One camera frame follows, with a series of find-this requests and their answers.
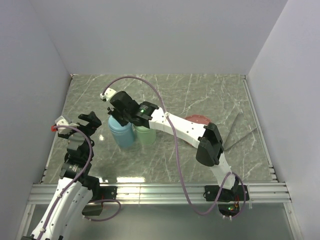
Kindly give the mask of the green lid with handle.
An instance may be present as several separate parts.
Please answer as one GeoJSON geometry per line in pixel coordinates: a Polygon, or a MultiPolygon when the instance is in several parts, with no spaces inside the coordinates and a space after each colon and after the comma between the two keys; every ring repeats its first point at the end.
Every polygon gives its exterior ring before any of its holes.
{"type": "Polygon", "coordinates": [[[141,134],[146,134],[151,130],[150,128],[147,128],[147,127],[144,127],[144,126],[134,125],[133,127],[134,127],[136,132],[141,133],[141,134]]]}

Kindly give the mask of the blue lid with handle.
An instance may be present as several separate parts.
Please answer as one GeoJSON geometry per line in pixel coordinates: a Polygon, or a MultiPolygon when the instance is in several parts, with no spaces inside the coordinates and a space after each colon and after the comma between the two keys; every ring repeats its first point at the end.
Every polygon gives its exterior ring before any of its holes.
{"type": "Polygon", "coordinates": [[[125,126],[122,126],[113,116],[110,116],[108,118],[108,127],[112,132],[117,134],[132,131],[132,124],[130,122],[125,126]]]}

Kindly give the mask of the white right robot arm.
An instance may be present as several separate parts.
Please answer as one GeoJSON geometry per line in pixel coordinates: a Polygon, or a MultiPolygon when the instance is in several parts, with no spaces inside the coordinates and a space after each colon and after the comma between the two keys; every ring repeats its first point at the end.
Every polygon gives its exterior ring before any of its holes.
{"type": "Polygon", "coordinates": [[[189,121],[172,115],[161,107],[148,101],[137,103],[125,91],[107,88],[100,94],[101,100],[109,102],[111,115],[122,126],[132,123],[138,127],[158,130],[189,143],[197,149],[196,160],[211,169],[220,186],[220,194],[226,200],[238,194],[239,180],[231,173],[231,167],[224,155],[223,140],[218,127],[209,122],[207,125],[189,121]]]}

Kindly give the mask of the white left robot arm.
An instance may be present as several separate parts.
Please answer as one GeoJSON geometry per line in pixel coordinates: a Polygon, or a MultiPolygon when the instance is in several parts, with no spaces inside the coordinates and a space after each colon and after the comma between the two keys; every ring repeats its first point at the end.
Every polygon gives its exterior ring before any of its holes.
{"type": "Polygon", "coordinates": [[[68,146],[54,195],[37,226],[23,240],[67,240],[76,219],[91,219],[101,214],[104,203],[120,202],[116,199],[117,187],[102,187],[97,177],[90,176],[95,142],[91,136],[102,125],[92,111],[80,114],[74,123],[60,116],[51,127],[58,137],[66,139],[68,146]]]}

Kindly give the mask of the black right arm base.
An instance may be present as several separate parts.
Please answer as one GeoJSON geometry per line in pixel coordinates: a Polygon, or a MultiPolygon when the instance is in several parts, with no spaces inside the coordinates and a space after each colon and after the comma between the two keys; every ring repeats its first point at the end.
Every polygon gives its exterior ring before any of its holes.
{"type": "MultiPolygon", "coordinates": [[[[214,202],[218,192],[220,190],[220,187],[218,185],[205,185],[204,186],[204,193],[203,197],[207,202],[214,202]]],[[[222,189],[221,193],[218,197],[218,202],[222,203],[229,203],[229,202],[235,202],[235,201],[244,201],[246,199],[247,201],[250,199],[249,193],[248,193],[248,187],[244,185],[244,190],[241,185],[238,185],[234,187],[233,189],[222,189]]]]}

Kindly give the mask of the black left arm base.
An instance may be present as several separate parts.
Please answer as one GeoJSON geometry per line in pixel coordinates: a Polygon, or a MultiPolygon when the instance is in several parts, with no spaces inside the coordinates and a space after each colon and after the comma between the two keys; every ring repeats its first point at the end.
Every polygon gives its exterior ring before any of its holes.
{"type": "Polygon", "coordinates": [[[97,200],[115,200],[117,196],[117,186],[103,185],[93,190],[92,201],[97,200]]]}

